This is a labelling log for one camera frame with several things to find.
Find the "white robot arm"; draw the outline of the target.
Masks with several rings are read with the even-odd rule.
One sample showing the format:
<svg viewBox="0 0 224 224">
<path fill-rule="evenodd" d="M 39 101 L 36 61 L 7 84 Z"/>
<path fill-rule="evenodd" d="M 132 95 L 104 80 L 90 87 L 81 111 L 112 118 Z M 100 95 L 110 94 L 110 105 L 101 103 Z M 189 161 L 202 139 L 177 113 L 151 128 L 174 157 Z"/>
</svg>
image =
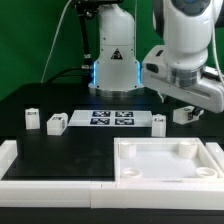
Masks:
<svg viewBox="0 0 224 224">
<path fill-rule="evenodd" d="M 134 56 L 134 20 L 117 4 L 100 3 L 100 55 L 91 87 L 106 94 L 138 83 L 214 113 L 224 111 L 224 81 L 211 77 L 207 47 L 224 26 L 224 0 L 152 0 L 153 27 L 163 39 L 141 63 Z"/>
</svg>

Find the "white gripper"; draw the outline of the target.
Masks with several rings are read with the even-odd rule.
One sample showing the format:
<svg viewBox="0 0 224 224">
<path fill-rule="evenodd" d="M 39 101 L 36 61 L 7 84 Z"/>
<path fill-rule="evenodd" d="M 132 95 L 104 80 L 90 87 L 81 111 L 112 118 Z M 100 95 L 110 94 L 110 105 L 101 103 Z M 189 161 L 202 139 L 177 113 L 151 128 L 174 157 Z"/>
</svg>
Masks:
<svg viewBox="0 0 224 224">
<path fill-rule="evenodd" d="M 165 102 L 167 95 L 197 106 L 192 111 L 193 117 L 196 119 L 204 114 L 203 109 L 211 112 L 224 111 L 224 86 L 219 82 L 202 78 L 193 86 L 177 87 L 144 66 L 142 83 L 146 88 L 156 91 L 162 103 Z"/>
</svg>

